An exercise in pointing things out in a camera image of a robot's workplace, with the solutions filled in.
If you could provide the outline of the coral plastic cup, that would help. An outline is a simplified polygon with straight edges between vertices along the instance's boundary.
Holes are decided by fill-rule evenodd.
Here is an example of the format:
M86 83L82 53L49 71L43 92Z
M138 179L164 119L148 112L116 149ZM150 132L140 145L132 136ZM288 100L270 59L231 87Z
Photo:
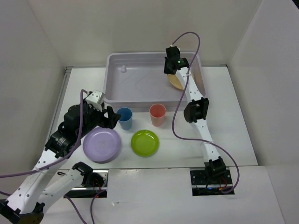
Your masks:
M154 104L149 109L150 118L153 126L161 126L166 115L166 108L162 104Z

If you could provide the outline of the purple plastic plate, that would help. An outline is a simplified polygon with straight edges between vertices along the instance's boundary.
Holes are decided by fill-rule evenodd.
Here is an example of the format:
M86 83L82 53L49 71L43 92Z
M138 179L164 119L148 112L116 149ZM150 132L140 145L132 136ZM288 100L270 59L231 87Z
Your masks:
M113 129L97 127L85 136L83 151L93 162L111 162L121 152L121 138Z

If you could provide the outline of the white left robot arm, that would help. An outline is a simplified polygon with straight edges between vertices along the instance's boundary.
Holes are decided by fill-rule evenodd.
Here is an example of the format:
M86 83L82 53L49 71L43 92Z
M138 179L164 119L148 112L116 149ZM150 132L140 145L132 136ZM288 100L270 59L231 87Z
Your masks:
M63 122L45 145L45 149L32 171L25 172L26 179L7 199L0 201L0 213L13 224L39 224L45 212L72 188L99 185L99 174L83 162L77 162L68 173L49 185L52 177L81 145L81 139L96 127L112 130L120 115L112 107L96 110L93 105L80 103L69 108Z

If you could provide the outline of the green plastic plate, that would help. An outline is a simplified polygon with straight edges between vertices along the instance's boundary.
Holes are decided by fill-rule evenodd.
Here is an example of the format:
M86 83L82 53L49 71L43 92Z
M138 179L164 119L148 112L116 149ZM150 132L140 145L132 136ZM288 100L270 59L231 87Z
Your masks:
M151 157L159 149L159 138L151 130L139 130L130 141L133 152L140 157Z

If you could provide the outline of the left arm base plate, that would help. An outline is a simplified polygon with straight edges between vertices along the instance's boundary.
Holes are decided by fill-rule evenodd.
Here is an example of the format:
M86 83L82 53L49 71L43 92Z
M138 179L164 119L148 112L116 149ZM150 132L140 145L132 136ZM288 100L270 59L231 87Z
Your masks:
M107 197L108 170L95 170L85 184L72 188L66 195L69 198L93 198L101 191L97 198Z

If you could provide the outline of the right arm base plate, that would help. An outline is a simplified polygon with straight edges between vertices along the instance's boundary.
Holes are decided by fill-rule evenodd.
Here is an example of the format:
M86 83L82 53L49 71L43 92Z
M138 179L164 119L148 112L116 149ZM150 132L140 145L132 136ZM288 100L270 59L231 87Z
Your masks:
M208 178L203 168L190 169L193 196L224 195L233 187L230 171L227 169L222 177Z

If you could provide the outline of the beige bear plate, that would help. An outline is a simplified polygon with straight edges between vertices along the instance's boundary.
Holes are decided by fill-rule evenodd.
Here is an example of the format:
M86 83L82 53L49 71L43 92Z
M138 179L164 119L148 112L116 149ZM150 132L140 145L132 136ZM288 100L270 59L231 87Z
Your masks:
M185 85L182 85L180 80L178 79L177 76L173 74L168 74L167 75L168 80L172 86L174 86L178 90L183 90L185 88Z

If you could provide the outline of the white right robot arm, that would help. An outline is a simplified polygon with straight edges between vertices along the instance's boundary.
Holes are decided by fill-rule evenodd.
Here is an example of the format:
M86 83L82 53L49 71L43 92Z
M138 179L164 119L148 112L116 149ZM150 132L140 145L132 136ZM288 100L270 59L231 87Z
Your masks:
M206 116L209 100L199 91L190 71L190 65L186 58L182 58L180 50L176 46L166 49L164 73L178 78L184 86L184 96L187 106L184 109L184 118L187 123L198 131L203 143L203 155L205 165L205 179L209 183L216 183L226 172L226 165L213 145L213 139L207 126Z

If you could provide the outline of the blue plastic cup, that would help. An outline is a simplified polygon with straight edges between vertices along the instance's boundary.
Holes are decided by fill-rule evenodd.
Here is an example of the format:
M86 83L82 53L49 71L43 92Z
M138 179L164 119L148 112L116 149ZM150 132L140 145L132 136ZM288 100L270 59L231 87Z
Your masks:
M123 130L129 130L132 127L133 113L129 108L120 108L117 113L121 116L119 123Z

